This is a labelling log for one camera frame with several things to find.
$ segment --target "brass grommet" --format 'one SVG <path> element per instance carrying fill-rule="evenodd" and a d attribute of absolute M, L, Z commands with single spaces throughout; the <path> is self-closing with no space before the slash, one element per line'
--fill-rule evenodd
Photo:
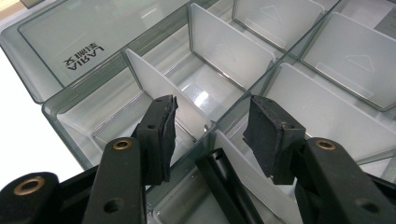
<path fill-rule="evenodd" d="M 36 176 L 36 177 L 30 178 L 30 179 L 27 179 L 27 180 L 21 182 L 14 189 L 14 194 L 23 196 L 23 195 L 34 193 L 34 192 L 38 191 L 39 189 L 41 189 L 41 187 L 44 186 L 45 182 L 46 182 L 45 179 L 41 176 Z M 27 187 L 26 185 L 29 183 L 35 183 L 35 185 L 30 188 L 29 187 L 26 188 Z"/>
<path fill-rule="evenodd" d="M 124 150 L 132 145 L 132 142 L 129 140 L 121 139 L 113 144 L 113 148 L 116 150 Z"/>
<path fill-rule="evenodd" d="M 326 149 L 326 150 L 333 150 L 335 149 L 335 144 L 333 144 L 332 142 L 326 141 L 326 140 L 318 140 L 317 142 L 317 146 L 322 148 L 322 149 Z"/>

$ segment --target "plastic storage box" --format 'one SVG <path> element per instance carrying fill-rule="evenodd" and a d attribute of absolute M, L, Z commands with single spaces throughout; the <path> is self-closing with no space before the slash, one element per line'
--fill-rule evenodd
<path fill-rule="evenodd" d="M 151 222 L 227 223 L 194 164 L 214 145 L 264 222 L 301 223 L 293 186 L 273 185 L 242 139 L 249 97 L 277 101 L 306 137 L 339 142 L 359 164 L 386 162 L 393 181 L 395 37 L 350 14 L 370 4 L 57 1 L 8 27 L 0 43 L 85 169 L 132 133 L 153 99 L 177 97 L 172 177 L 148 190 Z M 394 4 L 377 4 L 380 24 Z"/>

